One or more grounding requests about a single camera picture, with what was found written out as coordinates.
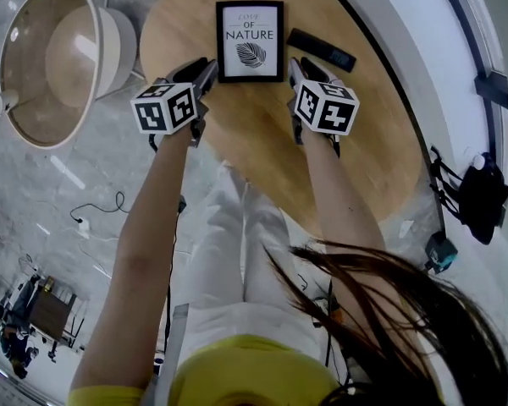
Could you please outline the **black backpack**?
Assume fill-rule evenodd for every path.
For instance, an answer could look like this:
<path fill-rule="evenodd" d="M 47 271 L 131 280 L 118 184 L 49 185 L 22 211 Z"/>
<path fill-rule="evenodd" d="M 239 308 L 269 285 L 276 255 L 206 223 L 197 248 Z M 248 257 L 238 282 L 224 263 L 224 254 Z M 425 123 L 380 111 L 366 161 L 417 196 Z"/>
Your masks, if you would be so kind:
<path fill-rule="evenodd" d="M 442 206 L 481 244 L 490 244 L 494 230 L 503 217 L 503 206 L 508 198 L 508 185 L 496 162 L 484 152 L 473 158 L 463 176 L 453 172 L 435 147 L 430 151 L 435 159 L 429 166 L 431 176 L 440 184 L 431 184 Z"/>

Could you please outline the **white round basket table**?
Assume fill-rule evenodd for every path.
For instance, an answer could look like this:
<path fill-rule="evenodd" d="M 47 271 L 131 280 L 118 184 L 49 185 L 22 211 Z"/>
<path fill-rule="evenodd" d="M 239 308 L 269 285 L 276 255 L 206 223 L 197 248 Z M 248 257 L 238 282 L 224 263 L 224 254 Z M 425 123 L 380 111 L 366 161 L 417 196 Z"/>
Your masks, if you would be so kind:
<path fill-rule="evenodd" d="M 137 40 L 121 11 L 95 0 L 25 0 L 4 39 L 0 92 L 16 90 L 8 119 L 40 149 L 67 143 L 93 103 L 120 90 L 135 65 Z"/>

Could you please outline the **small white cup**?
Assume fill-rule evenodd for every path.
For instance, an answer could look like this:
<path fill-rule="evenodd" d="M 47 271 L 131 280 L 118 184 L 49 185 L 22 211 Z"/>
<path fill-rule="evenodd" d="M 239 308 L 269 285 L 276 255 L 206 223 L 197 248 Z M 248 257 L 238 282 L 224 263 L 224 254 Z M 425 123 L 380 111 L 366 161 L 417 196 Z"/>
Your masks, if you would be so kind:
<path fill-rule="evenodd" d="M 8 113 L 19 102 L 19 93 L 16 90 L 0 92 L 0 114 Z"/>

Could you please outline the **dark wooden stand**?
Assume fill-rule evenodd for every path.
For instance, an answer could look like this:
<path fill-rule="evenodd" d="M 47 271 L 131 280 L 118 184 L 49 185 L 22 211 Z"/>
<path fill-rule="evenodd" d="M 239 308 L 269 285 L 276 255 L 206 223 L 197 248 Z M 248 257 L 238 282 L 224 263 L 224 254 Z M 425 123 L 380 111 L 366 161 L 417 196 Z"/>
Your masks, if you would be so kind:
<path fill-rule="evenodd" d="M 56 295 L 39 286 L 32 298 L 34 304 L 29 316 L 29 323 L 36 332 L 53 347 L 58 345 L 74 348 L 77 343 L 84 319 L 78 319 L 74 307 L 78 297 L 68 289 Z"/>

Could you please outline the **person's yellow shirt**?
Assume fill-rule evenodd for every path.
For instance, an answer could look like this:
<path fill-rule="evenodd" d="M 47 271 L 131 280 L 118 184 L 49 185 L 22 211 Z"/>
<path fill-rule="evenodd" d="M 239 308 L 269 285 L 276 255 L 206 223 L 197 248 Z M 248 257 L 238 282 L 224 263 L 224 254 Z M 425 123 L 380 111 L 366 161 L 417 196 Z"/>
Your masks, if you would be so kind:
<path fill-rule="evenodd" d="M 153 332 L 93 335 L 67 406 L 141 406 L 155 346 Z M 317 360 L 265 337 L 236 335 L 179 366 L 166 406 L 320 406 L 337 386 Z"/>

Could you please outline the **black remote control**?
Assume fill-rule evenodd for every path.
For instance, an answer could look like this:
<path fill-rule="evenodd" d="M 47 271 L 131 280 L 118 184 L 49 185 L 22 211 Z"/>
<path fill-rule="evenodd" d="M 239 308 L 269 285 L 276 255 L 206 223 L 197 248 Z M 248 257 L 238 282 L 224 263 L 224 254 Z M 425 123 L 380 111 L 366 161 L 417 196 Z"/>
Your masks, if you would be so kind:
<path fill-rule="evenodd" d="M 351 73 L 356 64 L 356 58 L 348 52 L 297 28 L 291 30 L 286 43 L 347 73 Z"/>

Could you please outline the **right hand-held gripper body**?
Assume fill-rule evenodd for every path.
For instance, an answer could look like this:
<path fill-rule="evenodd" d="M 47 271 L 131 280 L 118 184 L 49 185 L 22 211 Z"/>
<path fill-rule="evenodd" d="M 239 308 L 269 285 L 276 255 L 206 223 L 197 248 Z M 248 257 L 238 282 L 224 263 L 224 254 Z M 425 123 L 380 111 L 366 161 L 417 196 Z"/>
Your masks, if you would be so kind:
<path fill-rule="evenodd" d="M 340 138 L 347 136 L 360 107 L 352 89 L 343 85 L 303 80 L 294 87 L 289 103 L 292 133 L 297 145 L 302 145 L 302 130 L 323 134 L 340 157 Z"/>

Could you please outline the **wooden coffee table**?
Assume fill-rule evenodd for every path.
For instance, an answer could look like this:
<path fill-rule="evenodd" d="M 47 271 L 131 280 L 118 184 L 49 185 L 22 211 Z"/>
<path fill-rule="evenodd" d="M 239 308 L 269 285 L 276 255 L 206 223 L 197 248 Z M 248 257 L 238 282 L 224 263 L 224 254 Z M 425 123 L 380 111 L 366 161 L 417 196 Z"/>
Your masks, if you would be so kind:
<path fill-rule="evenodd" d="M 157 0 L 141 32 L 141 66 L 148 81 L 190 60 L 217 55 L 216 4 L 232 0 Z M 395 83 L 358 19 L 340 0 L 284 3 L 284 27 L 304 30 L 356 58 L 338 76 L 360 108 L 340 141 L 341 163 L 373 215 L 384 220 L 411 197 L 423 164 L 420 143 Z M 304 151 L 294 142 L 282 83 L 217 84 L 204 97 L 203 134 L 218 155 L 262 190 L 308 233 L 319 236 Z"/>

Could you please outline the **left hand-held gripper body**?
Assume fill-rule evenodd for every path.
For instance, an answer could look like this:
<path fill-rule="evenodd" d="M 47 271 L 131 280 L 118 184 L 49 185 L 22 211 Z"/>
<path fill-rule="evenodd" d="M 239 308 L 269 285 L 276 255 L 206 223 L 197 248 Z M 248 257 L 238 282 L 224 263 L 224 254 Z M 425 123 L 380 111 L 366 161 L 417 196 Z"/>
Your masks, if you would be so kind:
<path fill-rule="evenodd" d="M 154 144 L 156 134 L 172 135 L 183 128 L 190 130 L 190 145 L 199 146 L 208 108 L 196 96 L 195 87 L 191 82 L 169 83 L 158 79 L 130 100 L 137 127 L 141 134 L 151 137 L 154 151 L 157 150 Z"/>

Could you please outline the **black window rail bracket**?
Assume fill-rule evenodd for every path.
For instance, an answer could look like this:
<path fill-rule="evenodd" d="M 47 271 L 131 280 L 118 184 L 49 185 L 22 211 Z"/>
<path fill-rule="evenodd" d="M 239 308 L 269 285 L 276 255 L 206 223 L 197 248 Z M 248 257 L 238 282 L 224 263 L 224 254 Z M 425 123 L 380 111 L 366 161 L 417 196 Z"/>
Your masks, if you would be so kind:
<path fill-rule="evenodd" d="M 508 110 L 508 79 L 497 71 L 479 73 L 474 80 L 476 93 Z"/>

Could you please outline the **person's right forearm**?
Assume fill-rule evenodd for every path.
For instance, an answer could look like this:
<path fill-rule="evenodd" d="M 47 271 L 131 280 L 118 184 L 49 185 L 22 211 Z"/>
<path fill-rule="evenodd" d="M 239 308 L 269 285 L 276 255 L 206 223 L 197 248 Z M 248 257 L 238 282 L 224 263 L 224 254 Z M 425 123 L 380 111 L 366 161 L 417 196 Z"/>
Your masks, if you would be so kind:
<path fill-rule="evenodd" d="M 378 223 L 329 139 L 310 129 L 303 130 L 301 138 L 323 238 L 383 250 L 385 244 Z"/>

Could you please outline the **black framed nature picture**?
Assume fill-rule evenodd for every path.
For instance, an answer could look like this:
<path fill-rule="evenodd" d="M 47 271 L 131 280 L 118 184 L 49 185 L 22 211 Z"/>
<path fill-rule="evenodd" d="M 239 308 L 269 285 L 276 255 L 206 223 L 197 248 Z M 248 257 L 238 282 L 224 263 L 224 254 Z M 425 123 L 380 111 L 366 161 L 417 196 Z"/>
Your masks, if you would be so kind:
<path fill-rule="evenodd" d="M 280 1 L 216 3 L 218 80 L 284 80 L 284 4 Z"/>

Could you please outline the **blue box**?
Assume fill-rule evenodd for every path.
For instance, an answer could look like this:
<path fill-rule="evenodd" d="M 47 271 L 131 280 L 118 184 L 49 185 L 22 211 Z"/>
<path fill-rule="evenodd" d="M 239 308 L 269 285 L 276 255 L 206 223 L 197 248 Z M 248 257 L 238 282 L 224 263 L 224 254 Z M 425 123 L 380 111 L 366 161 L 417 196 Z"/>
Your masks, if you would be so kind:
<path fill-rule="evenodd" d="M 450 267 L 458 254 L 458 250 L 448 240 L 444 231 L 438 231 L 429 238 L 425 253 L 428 261 L 424 265 L 424 270 L 432 270 L 434 274 L 440 274 Z"/>

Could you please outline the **person's white trousers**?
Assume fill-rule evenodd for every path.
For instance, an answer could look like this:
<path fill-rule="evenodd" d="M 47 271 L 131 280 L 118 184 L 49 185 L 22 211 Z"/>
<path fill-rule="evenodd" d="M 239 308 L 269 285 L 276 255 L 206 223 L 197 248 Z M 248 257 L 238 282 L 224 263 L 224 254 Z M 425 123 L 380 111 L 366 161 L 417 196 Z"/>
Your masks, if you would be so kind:
<path fill-rule="evenodd" d="M 239 336 L 271 340 L 327 366 L 339 382 L 346 364 L 336 340 L 291 305 L 271 267 L 276 261 L 301 285 L 283 214 L 263 193 L 223 162 L 203 215 L 179 302 L 189 306 L 179 361 Z"/>

